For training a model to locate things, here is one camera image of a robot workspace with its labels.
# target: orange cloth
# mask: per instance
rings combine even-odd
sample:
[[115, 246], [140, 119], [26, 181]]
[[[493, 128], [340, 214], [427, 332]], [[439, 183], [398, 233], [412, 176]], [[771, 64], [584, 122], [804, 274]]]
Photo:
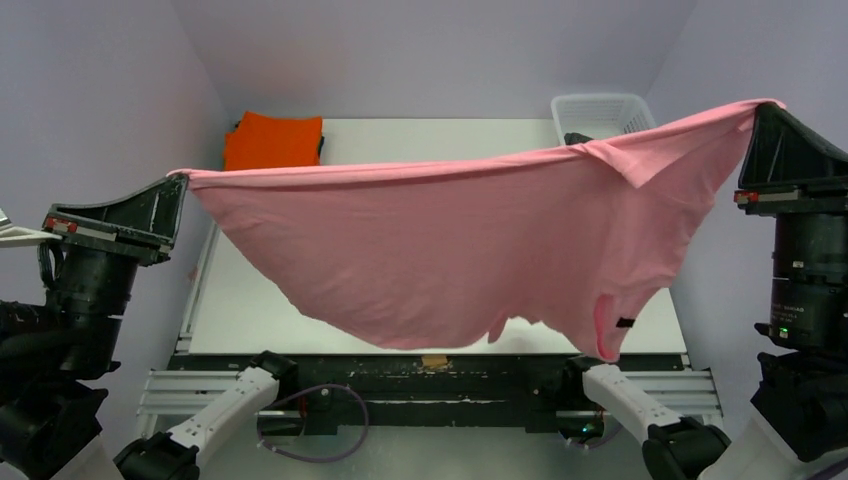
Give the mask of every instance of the orange cloth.
[[224, 170], [306, 167], [319, 164], [321, 117], [271, 118], [245, 112], [228, 133]]

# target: white plastic basket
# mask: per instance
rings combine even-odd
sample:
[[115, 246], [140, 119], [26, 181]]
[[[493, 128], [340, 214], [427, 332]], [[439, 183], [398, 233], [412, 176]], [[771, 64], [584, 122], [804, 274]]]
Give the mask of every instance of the white plastic basket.
[[630, 93], [560, 95], [551, 100], [560, 145], [566, 133], [603, 139], [655, 128], [645, 100]]

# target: pink t-shirt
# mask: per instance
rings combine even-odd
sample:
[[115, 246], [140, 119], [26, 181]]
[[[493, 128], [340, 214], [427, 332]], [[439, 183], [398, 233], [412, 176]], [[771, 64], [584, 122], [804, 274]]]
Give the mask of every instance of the pink t-shirt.
[[523, 317], [615, 361], [619, 319], [671, 285], [768, 101], [483, 160], [179, 172], [306, 316], [396, 349]]

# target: basket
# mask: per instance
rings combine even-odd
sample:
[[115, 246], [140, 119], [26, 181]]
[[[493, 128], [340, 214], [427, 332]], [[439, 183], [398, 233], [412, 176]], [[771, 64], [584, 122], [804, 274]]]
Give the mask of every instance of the basket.
[[604, 139], [657, 126], [642, 97], [629, 93], [560, 95], [551, 100], [551, 112], [560, 145], [567, 133]]

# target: pink fabric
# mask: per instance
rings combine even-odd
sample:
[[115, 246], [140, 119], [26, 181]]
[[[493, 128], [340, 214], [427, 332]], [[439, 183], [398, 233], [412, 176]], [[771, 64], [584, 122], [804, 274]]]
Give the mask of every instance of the pink fabric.
[[398, 349], [524, 317], [615, 361], [616, 323], [671, 285], [765, 101], [484, 160], [181, 172], [304, 315]]

